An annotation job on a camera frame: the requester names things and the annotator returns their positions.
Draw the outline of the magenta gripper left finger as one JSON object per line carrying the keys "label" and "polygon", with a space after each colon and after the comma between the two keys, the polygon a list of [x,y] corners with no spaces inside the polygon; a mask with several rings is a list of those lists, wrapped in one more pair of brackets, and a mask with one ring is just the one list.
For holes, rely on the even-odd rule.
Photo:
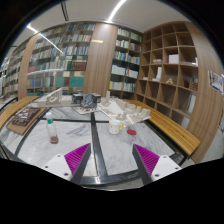
{"label": "magenta gripper left finger", "polygon": [[91,144],[87,143],[66,155],[55,155],[44,165],[44,170],[79,185],[90,154]]}

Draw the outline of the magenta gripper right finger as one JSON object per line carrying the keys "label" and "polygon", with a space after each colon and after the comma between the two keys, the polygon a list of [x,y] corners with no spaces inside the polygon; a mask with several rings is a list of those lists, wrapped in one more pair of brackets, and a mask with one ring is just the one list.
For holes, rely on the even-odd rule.
{"label": "magenta gripper right finger", "polygon": [[137,144],[133,145],[132,154],[144,185],[181,170],[169,156],[159,156]]}

